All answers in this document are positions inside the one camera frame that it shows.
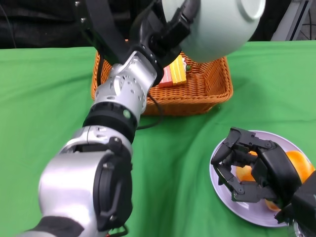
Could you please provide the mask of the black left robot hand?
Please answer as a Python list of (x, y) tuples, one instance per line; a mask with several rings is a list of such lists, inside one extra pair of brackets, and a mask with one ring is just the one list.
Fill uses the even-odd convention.
[(155, 0), (142, 11), (132, 24), (129, 39), (158, 74), (180, 54), (180, 43), (191, 33), (201, 1), (184, 0), (171, 11), (170, 20), (163, 10), (165, 5)]

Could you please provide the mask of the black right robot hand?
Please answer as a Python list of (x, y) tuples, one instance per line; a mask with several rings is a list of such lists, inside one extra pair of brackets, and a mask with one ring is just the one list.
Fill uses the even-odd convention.
[[(281, 146), (263, 140), (254, 132), (232, 127), (211, 159), (211, 165), (237, 202), (274, 202), (280, 209), (287, 206), (302, 182), (294, 165)], [(232, 166), (250, 166), (254, 181), (238, 181)]]

